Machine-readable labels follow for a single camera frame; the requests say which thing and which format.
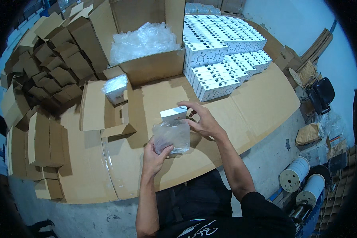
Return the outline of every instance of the blue wall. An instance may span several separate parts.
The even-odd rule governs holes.
[[[313,44],[324,28],[331,28],[335,16],[321,0],[247,0],[243,15],[264,27],[298,55]],[[332,110],[345,123],[348,146],[354,144],[353,98],[357,88],[357,66],[352,49],[338,24],[333,40],[320,56],[318,71],[331,80],[335,89]]]

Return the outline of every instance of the white spool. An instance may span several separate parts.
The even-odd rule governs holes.
[[[325,179],[320,174],[313,174],[309,177],[307,184],[303,191],[296,196],[296,205],[299,205],[302,201],[306,201],[307,204],[315,207],[316,202],[325,187]]]
[[[282,188],[293,193],[299,189],[300,183],[309,172],[309,162],[302,156],[298,156],[291,162],[287,169],[283,170],[279,176]]]

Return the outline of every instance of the black t-shirt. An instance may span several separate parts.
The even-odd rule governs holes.
[[[291,237],[296,228],[279,207],[257,192],[246,194],[241,201],[243,217],[206,217],[184,221],[165,230],[157,237]]]

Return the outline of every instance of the open cardboard box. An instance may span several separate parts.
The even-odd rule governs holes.
[[[124,74],[118,66],[103,71],[107,79]],[[128,100],[128,92],[132,93],[128,84],[124,91],[124,99],[128,102],[112,106],[106,95],[101,92],[106,81],[90,81],[83,90],[80,130],[102,130],[102,137],[120,136],[136,132],[135,113],[137,105],[133,99]]]
[[[96,0],[91,12],[82,14],[67,28],[90,59],[95,72],[101,74],[110,59],[113,34],[135,31],[146,22],[166,22],[176,34],[177,43],[181,44],[184,9],[185,0]],[[135,87],[182,74],[184,54],[184,49],[180,49],[130,60],[119,66]]]

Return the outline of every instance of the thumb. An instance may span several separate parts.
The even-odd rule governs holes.
[[[169,155],[169,153],[173,150],[173,148],[174,148],[173,145],[170,145],[170,146],[166,147],[166,148],[162,151],[162,153],[159,155],[159,157],[161,156],[162,158],[165,159],[165,158]]]
[[[189,119],[184,119],[190,127],[192,127],[193,129],[195,129],[196,131],[199,131],[200,129],[200,124],[198,124],[197,122],[195,121],[192,121],[192,120],[189,120]]]

